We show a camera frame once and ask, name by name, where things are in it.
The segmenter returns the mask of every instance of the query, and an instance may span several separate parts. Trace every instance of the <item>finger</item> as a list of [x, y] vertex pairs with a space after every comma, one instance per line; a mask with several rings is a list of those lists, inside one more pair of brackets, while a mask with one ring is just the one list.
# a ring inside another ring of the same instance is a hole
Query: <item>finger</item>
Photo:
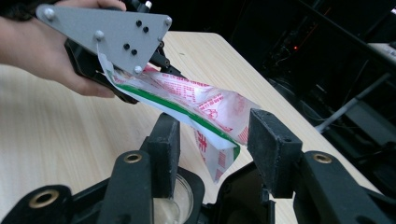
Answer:
[[116, 7], [126, 11], [126, 6], [118, 0], [67, 0], [59, 1], [56, 5], [63, 7]]
[[111, 89], [85, 77], [80, 77], [77, 74], [70, 74], [64, 77], [66, 77], [66, 79], [60, 81], [60, 83], [78, 94], [103, 98], [114, 97], [114, 92]]
[[117, 0], [97, 0], [99, 7], [116, 7], [122, 11], [126, 11], [126, 6], [123, 2]]

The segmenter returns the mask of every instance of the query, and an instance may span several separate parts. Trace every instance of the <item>black plastic part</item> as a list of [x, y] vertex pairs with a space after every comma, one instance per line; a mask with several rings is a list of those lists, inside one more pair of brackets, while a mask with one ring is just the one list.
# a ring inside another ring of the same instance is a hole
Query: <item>black plastic part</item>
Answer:
[[128, 11], [148, 13], [150, 10], [150, 8], [146, 7], [146, 5], [139, 0], [123, 0], [122, 2], [125, 4]]
[[251, 109], [247, 150], [275, 198], [291, 198], [292, 165], [302, 154], [303, 143], [276, 116]]
[[103, 69], [99, 64], [99, 60], [96, 55], [85, 50], [81, 45], [77, 44], [71, 39], [67, 39], [64, 43], [64, 47], [70, 59], [70, 63], [73, 65], [75, 72], [90, 80], [93, 80], [103, 86], [111, 89], [123, 102], [136, 104], [138, 101], [131, 96], [122, 93], [117, 90], [103, 74]]
[[161, 55], [158, 51], [155, 51], [150, 59], [151, 63], [158, 67], [167, 67], [170, 62], [165, 56]]
[[180, 157], [179, 121], [162, 113], [140, 150], [151, 157], [153, 197], [172, 197]]
[[153, 218], [150, 156], [125, 152], [114, 165], [97, 223], [153, 223]]
[[299, 223], [391, 223], [335, 157], [308, 151], [299, 167], [294, 200]]
[[396, 223], [396, 199], [384, 196], [370, 189], [364, 189], [370, 198], [375, 202], [375, 204], [381, 209], [387, 217]]
[[99, 217], [110, 178], [73, 196], [73, 218], [70, 224], [92, 224]]
[[275, 223], [275, 202], [253, 162], [224, 180], [211, 210], [210, 223]]
[[71, 219], [72, 196], [68, 187], [45, 186], [25, 195], [2, 224], [65, 224]]
[[171, 74], [171, 75], [174, 75], [177, 77], [184, 77], [183, 75], [181, 75], [181, 72], [179, 70], [177, 70], [177, 68], [175, 68], [172, 65], [169, 65], [167, 67], [162, 67], [161, 72], [166, 73], [166, 74]]

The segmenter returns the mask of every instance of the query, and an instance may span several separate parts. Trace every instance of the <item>gray metal plate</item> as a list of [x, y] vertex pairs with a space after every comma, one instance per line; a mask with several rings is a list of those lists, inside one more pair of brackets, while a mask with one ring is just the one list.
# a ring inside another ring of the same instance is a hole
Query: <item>gray metal plate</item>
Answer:
[[113, 64], [131, 74], [146, 66], [172, 22], [159, 14], [52, 5], [40, 5], [36, 15], [94, 54], [98, 44]]

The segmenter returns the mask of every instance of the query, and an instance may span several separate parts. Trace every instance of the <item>green stripe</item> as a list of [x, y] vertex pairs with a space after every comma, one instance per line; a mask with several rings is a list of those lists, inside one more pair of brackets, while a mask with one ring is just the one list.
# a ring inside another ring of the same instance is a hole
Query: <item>green stripe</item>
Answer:
[[184, 107], [182, 107], [176, 103], [165, 100], [165, 99], [163, 99], [157, 95], [154, 95], [148, 91], [139, 90], [139, 89], [137, 89], [133, 86], [129, 86], [129, 85], [121, 85], [121, 84], [116, 84], [116, 83], [113, 83], [113, 84], [115, 84], [117, 87], [119, 87], [125, 91], [139, 95], [139, 96], [144, 97], [150, 101], [153, 101], [160, 105], [164, 105], [168, 108], [176, 110], [177, 112], [180, 112], [182, 114], [189, 116], [191, 119], [193, 119], [197, 123], [201, 124], [203, 127], [207, 128], [211, 132], [215, 133], [216, 135], [220, 136], [221, 138], [227, 139], [228, 141], [234, 143], [236, 145], [236, 147], [233, 148], [233, 160], [235, 161], [236, 158], [238, 157], [239, 152], [240, 152], [239, 144], [237, 144], [228, 134], [224, 133], [222, 130], [220, 130], [218, 127], [214, 126], [212, 123], [208, 122], [206, 119], [203, 119], [200, 116], [198, 116], [194, 113], [191, 113], [189, 110], [185, 109]]

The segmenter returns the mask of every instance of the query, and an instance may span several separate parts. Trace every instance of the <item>round hole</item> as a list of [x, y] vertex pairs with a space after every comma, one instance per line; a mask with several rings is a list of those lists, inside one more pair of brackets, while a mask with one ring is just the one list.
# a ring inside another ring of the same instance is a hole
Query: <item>round hole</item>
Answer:
[[124, 161], [128, 163], [134, 163], [140, 160], [142, 160], [142, 156], [139, 154], [129, 154], [124, 157]]
[[29, 202], [31, 208], [42, 208], [53, 203], [59, 197], [58, 190], [46, 189], [37, 193]]
[[321, 162], [321, 163], [331, 163], [332, 162], [332, 158], [330, 158], [324, 154], [319, 154], [319, 153], [314, 155], [314, 160]]

